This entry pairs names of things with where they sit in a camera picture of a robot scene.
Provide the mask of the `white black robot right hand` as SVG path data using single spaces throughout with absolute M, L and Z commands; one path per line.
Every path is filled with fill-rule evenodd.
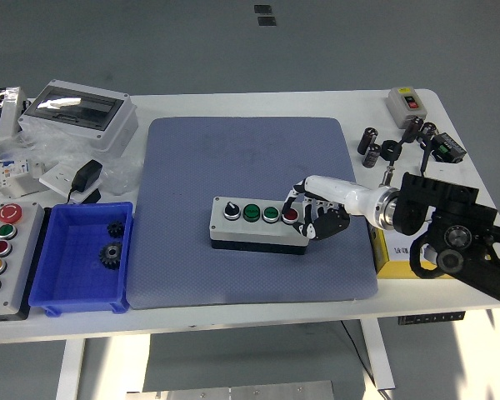
M 303 221 L 293 226 L 305 238 L 330 238 L 349 226 L 352 215 L 363 216 L 374 227 L 382 229 L 387 191 L 386 187 L 370 189 L 333 177 L 312 175 L 292 186 L 281 214 L 286 217 L 297 197 L 303 195 Z

